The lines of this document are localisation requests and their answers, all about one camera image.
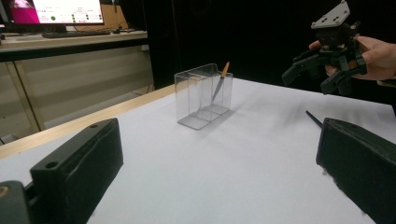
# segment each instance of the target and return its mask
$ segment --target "pen on table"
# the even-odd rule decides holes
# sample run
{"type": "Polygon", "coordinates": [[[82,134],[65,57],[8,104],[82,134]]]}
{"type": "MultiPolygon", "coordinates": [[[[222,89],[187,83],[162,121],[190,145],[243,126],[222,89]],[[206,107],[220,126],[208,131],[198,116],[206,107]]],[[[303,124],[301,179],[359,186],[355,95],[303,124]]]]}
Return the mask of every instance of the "pen on table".
{"type": "Polygon", "coordinates": [[[224,81],[225,75],[227,74],[227,71],[228,71],[228,67],[229,67],[229,66],[230,66],[230,62],[227,62],[227,63],[225,64],[225,66],[224,66],[223,71],[221,72],[220,80],[219,80],[218,86],[216,87],[215,93],[213,94],[213,97],[212,97],[212,103],[215,101],[216,96],[218,95],[219,90],[221,89],[221,85],[222,85],[222,83],[223,83],[223,81],[224,81]]]}
{"type": "Polygon", "coordinates": [[[320,120],[318,120],[317,118],[315,118],[315,116],[313,116],[311,113],[309,113],[309,111],[305,110],[305,113],[309,116],[309,118],[311,118],[318,126],[319,128],[322,127],[322,123],[320,122],[320,120]]]}

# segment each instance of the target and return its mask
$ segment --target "clear plastic organizer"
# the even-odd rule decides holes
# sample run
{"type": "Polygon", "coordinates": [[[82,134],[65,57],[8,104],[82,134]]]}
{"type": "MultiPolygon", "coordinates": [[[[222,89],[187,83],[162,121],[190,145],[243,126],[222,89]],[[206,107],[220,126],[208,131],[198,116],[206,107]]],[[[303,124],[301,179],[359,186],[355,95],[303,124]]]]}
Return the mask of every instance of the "clear plastic organizer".
{"type": "Polygon", "coordinates": [[[178,123],[200,130],[230,110],[233,74],[220,74],[214,63],[175,74],[178,123]]]}

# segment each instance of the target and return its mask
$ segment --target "monitor screen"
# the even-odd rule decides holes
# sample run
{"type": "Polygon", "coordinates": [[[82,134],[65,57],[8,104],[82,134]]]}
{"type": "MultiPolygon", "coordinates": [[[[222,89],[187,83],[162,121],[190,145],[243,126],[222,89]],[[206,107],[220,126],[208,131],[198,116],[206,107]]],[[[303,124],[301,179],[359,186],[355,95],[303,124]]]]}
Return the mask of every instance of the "monitor screen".
{"type": "Polygon", "coordinates": [[[99,0],[1,0],[13,24],[104,24],[99,0]]]}

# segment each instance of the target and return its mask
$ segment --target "human hand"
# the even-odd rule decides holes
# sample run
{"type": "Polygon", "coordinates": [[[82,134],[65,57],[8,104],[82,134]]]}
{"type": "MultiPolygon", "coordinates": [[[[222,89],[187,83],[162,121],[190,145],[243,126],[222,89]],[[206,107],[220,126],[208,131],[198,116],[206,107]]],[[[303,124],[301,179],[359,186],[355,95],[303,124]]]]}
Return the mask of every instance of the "human hand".
{"type": "MultiPolygon", "coordinates": [[[[366,75],[353,77],[366,80],[385,80],[396,76],[396,44],[390,44],[367,36],[357,36],[355,39],[361,44],[361,56],[367,65],[366,75]]],[[[318,41],[309,45],[310,49],[320,47],[318,41]]],[[[325,65],[327,75],[338,71],[337,67],[325,65]]]]}

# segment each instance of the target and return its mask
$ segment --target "pen holder compartment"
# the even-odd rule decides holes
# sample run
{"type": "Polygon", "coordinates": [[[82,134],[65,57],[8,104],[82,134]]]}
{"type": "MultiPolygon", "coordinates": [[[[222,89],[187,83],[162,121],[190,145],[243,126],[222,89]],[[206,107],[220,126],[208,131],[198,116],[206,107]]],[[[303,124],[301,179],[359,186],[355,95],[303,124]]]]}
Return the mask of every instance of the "pen holder compartment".
{"type": "Polygon", "coordinates": [[[230,110],[233,74],[214,64],[175,74],[177,122],[195,130],[230,110]]]}

